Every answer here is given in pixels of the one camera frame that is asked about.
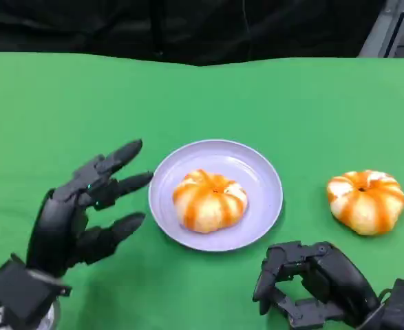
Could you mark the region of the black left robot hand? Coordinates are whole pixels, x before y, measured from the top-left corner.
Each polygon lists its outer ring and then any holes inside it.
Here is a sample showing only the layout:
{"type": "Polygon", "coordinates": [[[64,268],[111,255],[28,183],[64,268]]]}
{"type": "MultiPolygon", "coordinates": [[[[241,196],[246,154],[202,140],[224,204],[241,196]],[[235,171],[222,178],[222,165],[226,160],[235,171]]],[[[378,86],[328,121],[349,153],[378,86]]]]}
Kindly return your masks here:
{"type": "Polygon", "coordinates": [[[46,193],[30,235],[27,268],[60,278],[79,263],[91,265],[110,257],[142,225],[146,215],[135,212],[106,228],[87,226],[88,208],[110,208],[117,199],[144,188],[152,180],[152,172],[121,181],[113,176],[141,148],[142,140],[134,140],[109,155],[97,155],[77,168],[66,184],[46,193]]]}

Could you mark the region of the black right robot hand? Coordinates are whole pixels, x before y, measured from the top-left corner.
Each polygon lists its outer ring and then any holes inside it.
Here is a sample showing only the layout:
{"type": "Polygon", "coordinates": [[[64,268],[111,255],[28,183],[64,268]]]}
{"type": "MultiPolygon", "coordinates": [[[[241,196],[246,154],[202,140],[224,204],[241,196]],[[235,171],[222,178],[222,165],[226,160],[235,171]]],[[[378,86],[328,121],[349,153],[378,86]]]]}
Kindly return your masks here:
{"type": "Polygon", "coordinates": [[[301,241],[268,247],[253,292],[259,312],[276,308],[291,329],[320,329],[326,321],[342,321],[356,328],[380,305],[378,296],[354,263],[329,242],[301,241]],[[277,284],[302,278],[309,298],[293,301],[277,284]]]}

